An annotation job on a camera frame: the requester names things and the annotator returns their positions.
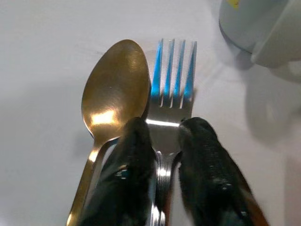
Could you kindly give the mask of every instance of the fork tine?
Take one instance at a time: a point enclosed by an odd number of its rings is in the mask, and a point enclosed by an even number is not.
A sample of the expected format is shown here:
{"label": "fork tine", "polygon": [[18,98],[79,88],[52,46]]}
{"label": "fork tine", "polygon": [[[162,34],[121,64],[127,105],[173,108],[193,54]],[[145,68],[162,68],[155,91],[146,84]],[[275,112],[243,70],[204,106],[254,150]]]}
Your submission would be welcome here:
{"label": "fork tine", "polygon": [[177,71],[177,77],[174,85],[174,93],[173,93],[173,107],[179,108],[181,104],[180,100],[180,86],[181,86],[181,74],[182,74],[182,67],[183,67],[183,59],[184,59],[184,49],[185,49],[185,40],[182,41],[182,47],[179,57],[179,65]]}
{"label": "fork tine", "polygon": [[190,65],[189,65],[186,85],[185,85],[185,89],[184,89],[182,108],[188,107],[188,105],[192,102],[196,57],[197,57],[197,42],[195,41],[193,43]]}
{"label": "fork tine", "polygon": [[173,59],[174,59],[174,39],[169,43],[169,60],[168,60],[168,68],[166,73],[166,81],[165,87],[163,92],[163,106],[170,106],[170,77],[171,77],[171,70],[173,66]]}
{"label": "fork tine", "polygon": [[150,97],[152,101],[159,104],[160,100],[160,79],[161,79],[161,64],[162,64],[162,49],[163,49],[163,39],[160,41],[157,49],[154,77],[152,80]]}

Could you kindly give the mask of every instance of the cutlery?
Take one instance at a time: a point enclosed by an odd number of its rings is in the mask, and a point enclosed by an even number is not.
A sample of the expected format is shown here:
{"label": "cutlery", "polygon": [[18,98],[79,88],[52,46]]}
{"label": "cutlery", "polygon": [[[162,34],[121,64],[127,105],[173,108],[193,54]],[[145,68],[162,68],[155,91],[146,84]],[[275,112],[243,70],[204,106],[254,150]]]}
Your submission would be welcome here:
{"label": "cutlery", "polygon": [[193,43],[190,64],[184,92],[181,92],[181,74],[185,50],[185,41],[180,45],[178,70],[176,73],[175,86],[170,95],[171,74],[174,56],[174,40],[169,45],[169,58],[166,82],[163,94],[160,93],[161,65],[163,39],[158,45],[155,60],[154,77],[150,92],[149,111],[146,122],[149,125],[152,147],[157,152],[157,188],[155,206],[152,207],[153,225],[168,225],[171,180],[177,156],[180,152],[178,145],[178,127],[183,118],[190,118],[193,106],[193,83],[195,74],[195,62],[197,43]]}
{"label": "cutlery", "polygon": [[105,145],[123,134],[123,126],[144,112],[149,94],[149,71],[139,45],[122,40],[113,45],[91,72],[82,97],[84,123],[94,138],[67,219],[67,226],[78,226],[95,167],[101,164]]}

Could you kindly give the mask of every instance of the mug handle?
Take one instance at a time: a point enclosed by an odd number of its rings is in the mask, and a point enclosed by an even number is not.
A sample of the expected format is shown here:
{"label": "mug handle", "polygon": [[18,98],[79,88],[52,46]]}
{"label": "mug handle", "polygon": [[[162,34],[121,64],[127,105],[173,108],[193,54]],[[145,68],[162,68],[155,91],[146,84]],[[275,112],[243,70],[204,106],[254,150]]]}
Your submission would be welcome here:
{"label": "mug handle", "polygon": [[300,0],[289,0],[267,38],[255,45],[251,60],[270,68],[301,60]]}

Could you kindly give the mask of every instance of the spoon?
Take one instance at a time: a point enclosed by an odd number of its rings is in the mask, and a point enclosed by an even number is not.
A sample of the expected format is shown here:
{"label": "spoon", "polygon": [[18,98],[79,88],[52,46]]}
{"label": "spoon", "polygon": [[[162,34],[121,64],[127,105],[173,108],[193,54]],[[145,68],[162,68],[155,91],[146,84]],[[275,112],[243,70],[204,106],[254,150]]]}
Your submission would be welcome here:
{"label": "spoon", "polygon": [[67,220],[77,226],[83,213],[97,163],[105,145],[123,134],[123,126],[142,116],[149,94],[149,71],[145,55],[132,40],[114,44],[98,61],[87,80],[81,103],[84,123],[94,138]]}

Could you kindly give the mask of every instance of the silver fork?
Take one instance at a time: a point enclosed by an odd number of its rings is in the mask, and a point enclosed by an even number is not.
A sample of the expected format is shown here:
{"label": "silver fork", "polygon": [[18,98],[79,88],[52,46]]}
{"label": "silver fork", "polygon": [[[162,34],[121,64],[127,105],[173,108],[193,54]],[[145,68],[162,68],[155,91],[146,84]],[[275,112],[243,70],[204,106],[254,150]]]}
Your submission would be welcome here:
{"label": "silver fork", "polygon": [[158,156],[157,186],[155,206],[152,207],[152,225],[168,225],[171,184],[174,167],[178,162],[178,126],[182,119],[190,118],[193,106],[193,83],[197,43],[193,43],[186,85],[182,95],[181,74],[185,50],[185,41],[181,42],[181,51],[178,61],[176,81],[170,95],[170,83],[174,56],[174,40],[169,45],[169,60],[166,73],[166,82],[163,94],[160,93],[161,65],[163,39],[159,43],[154,68],[154,77],[151,86],[149,112],[146,122],[149,125],[153,149]]}

